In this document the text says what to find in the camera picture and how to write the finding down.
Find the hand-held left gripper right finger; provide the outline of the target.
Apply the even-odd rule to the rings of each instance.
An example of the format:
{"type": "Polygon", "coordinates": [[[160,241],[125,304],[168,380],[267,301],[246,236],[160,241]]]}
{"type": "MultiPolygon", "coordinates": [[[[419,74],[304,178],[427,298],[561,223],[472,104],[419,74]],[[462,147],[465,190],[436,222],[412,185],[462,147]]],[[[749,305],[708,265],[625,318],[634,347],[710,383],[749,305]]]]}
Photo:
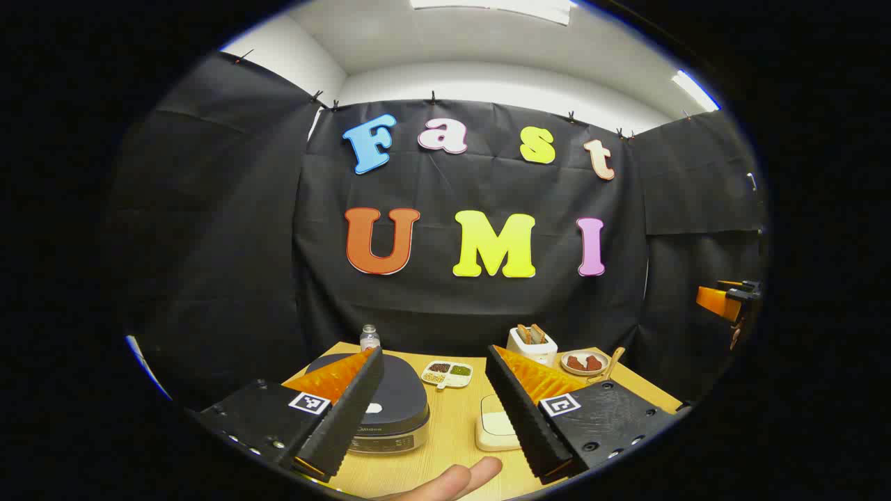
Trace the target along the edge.
{"type": "Polygon", "coordinates": [[[660,404],[608,377],[583,383],[502,347],[487,349],[486,375],[544,485],[598,475],[675,425],[677,402],[660,404]]]}

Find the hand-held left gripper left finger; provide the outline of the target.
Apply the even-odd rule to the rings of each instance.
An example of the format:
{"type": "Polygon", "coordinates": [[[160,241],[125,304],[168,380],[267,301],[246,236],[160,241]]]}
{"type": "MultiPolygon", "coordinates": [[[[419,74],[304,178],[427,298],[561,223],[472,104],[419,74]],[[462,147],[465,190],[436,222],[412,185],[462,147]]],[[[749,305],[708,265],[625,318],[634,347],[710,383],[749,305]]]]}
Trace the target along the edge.
{"type": "Polygon", "coordinates": [[[255,380],[197,413],[197,420],[222,440],[290,475],[329,482],[383,378],[383,351],[349,357],[339,397],[321,390],[294,390],[255,380]]]}

